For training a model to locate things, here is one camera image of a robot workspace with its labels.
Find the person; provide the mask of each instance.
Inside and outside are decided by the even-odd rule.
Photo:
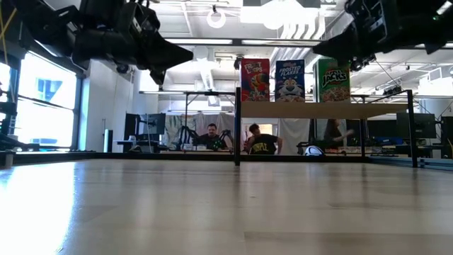
[[[253,124],[248,129],[253,136],[247,141],[247,151],[251,155],[274,155],[277,150],[277,154],[282,151],[283,140],[282,138],[274,135],[261,134],[260,127]]]
[[[220,147],[216,148],[216,142],[220,141],[220,136],[217,134],[217,126],[211,123],[207,126],[207,134],[198,138],[199,145],[206,145],[206,149],[226,149],[227,144],[224,140],[220,141]]]
[[[338,127],[340,120],[327,120],[326,131],[324,132],[324,140],[328,144],[329,149],[337,149],[343,146],[343,140],[354,134],[354,130],[348,130],[344,135],[341,134]]]

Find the wooden floor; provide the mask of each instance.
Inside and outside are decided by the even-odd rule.
[[[453,174],[91,160],[0,171],[0,254],[453,254]]]

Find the cereal box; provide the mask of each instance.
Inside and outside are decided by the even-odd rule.
[[[277,61],[275,64],[275,101],[305,102],[305,61]]]
[[[350,101],[349,67],[334,59],[320,59],[315,66],[318,102]]]
[[[269,101],[269,72],[268,59],[241,60],[241,100]]]

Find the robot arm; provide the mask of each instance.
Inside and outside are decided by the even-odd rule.
[[[354,21],[342,34],[315,46],[314,52],[348,63],[352,71],[375,60],[377,52],[424,44],[431,54],[453,39],[453,6],[442,14],[437,12],[446,2],[348,0],[345,11]]]
[[[94,59],[115,63],[119,72],[136,65],[162,85],[168,68],[193,58],[191,51],[164,40],[156,12],[135,1],[82,0],[80,10],[53,10],[43,0],[11,2],[40,45],[82,69]]]

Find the wooden shelf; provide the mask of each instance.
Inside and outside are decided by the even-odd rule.
[[[363,119],[404,112],[402,103],[285,103],[242,102],[242,118]]]

